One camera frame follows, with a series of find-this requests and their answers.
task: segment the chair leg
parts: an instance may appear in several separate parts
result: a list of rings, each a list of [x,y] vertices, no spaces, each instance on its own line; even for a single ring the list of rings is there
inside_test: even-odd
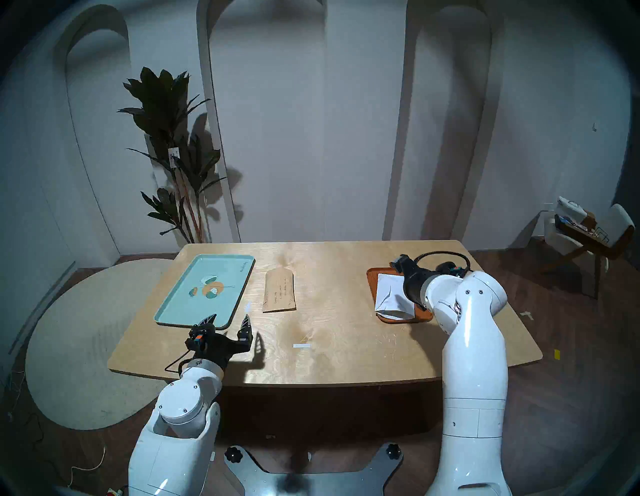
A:
[[[601,265],[602,265],[602,257],[600,255],[596,255],[596,272],[595,272],[595,278],[596,278],[596,288],[595,288],[595,299],[598,299],[598,290],[600,288],[600,270],[601,270]]]
[[[562,257],[560,257],[559,260],[556,260],[555,262],[551,263],[551,264],[547,264],[545,266],[543,266],[540,269],[541,273],[544,272],[549,272],[553,269],[555,269],[556,267],[559,267],[562,264],[566,264],[569,260],[572,260],[576,257],[579,257],[580,255],[582,255],[584,252],[587,251],[587,248],[585,246],[581,246],[580,248],[576,248],[574,251],[567,253],[566,255],[563,255]]]

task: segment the white label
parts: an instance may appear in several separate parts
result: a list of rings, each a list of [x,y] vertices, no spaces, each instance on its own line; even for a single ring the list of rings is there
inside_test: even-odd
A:
[[[175,164],[175,160],[173,160],[174,157],[180,158],[180,148],[178,147],[169,148],[169,167],[171,167],[172,169],[175,169],[176,167],[178,167]]]

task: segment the fabric on chair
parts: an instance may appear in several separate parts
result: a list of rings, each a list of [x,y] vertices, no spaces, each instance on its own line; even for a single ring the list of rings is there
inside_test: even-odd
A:
[[[607,246],[612,247],[629,226],[636,227],[627,211],[622,206],[615,204],[612,205],[602,220],[598,220],[596,235]]]

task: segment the teal tray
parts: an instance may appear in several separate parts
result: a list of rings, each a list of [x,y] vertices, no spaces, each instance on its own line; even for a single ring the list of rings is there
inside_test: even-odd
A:
[[[231,323],[255,259],[251,255],[198,255],[160,305],[154,320],[192,327],[217,314],[215,326]]]

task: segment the wooden table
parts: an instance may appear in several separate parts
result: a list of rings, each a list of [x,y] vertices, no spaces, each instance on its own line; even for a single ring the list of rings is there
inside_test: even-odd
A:
[[[434,380],[442,375],[447,336],[435,321],[385,324],[374,313],[367,269],[384,267],[401,253],[464,253],[458,241],[355,241],[321,243],[188,244],[164,273],[144,307],[115,348],[113,372],[174,380],[164,368],[185,352],[188,329],[160,326],[154,314],[193,257],[201,253],[239,253],[255,265],[228,328],[236,338],[245,308],[253,325],[254,347],[233,357],[225,385],[359,385]],[[433,255],[425,268],[451,260]],[[286,267],[294,273],[297,309],[262,313],[266,271]],[[504,335],[509,365],[542,358],[542,352],[510,305],[495,317]],[[310,348],[294,348],[309,343]]]

